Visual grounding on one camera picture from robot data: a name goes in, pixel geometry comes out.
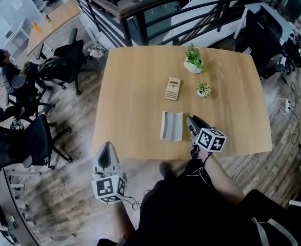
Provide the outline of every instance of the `potted plant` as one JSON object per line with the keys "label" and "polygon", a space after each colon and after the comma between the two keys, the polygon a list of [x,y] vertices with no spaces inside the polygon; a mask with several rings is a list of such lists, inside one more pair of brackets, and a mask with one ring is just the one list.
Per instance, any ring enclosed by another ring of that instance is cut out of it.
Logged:
{"label": "potted plant", "polygon": [[195,87],[197,90],[198,96],[201,97],[210,97],[211,96],[211,87],[206,83],[198,82],[197,86]]}
{"label": "potted plant", "polygon": [[186,52],[186,59],[184,62],[185,68],[193,74],[199,74],[203,71],[203,60],[200,58],[199,49],[194,47],[193,44],[188,47]]}

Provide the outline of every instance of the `wooden floor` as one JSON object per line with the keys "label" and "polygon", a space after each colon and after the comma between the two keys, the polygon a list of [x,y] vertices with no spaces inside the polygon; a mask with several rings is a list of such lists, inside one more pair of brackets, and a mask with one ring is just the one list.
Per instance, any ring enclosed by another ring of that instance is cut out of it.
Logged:
{"label": "wooden floor", "polygon": [[[66,41],[67,33],[68,28],[64,28],[56,34],[55,40]],[[66,126],[73,130],[58,141],[58,147],[73,158],[73,163],[69,164],[53,154],[52,164],[56,166],[54,171],[46,167],[32,167],[27,170],[41,171],[42,176],[16,178],[13,181],[26,184],[24,189],[17,192],[18,202],[30,206],[27,217],[36,221],[36,225],[31,226],[31,229],[43,245],[96,245],[100,238],[113,239],[110,206],[95,200],[91,186],[93,128],[102,74],[98,76],[92,69],[81,73],[80,96],[75,95],[74,84],[71,84],[66,90],[55,86],[43,99],[56,104],[54,109],[46,113],[48,121],[56,123],[55,127],[51,128],[52,135]],[[286,79],[296,85],[297,106],[294,111],[301,127],[301,69],[286,76]],[[283,102],[278,98],[288,98],[293,103],[294,99],[291,90],[282,83],[281,74],[263,80],[262,85],[270,116],[273,150],[250,155],[235,180],[245,193],[258,189],[286,207],[289,199],[301,200],[301,152],[291,143],[291,135],[298,132],[297,121],[292,114],[284,115],[279,112],[279,105]],[[4,99],[5,90],[0,81],[2,107],[5,107]],[[246,158],[225,158],[219,162],[230,176],[234,176]],[[177,170],[185,163],[170,162]],[[159,163],[158,160],[121,158],[121,168],[128,176],[126,194],[141,201],[144,192],[161,179]],[[22,166],[18,165],[15,168],[21,169]],[[128,203],[125,205],[133,224],[137,227],[139,211],[133,211]]]}

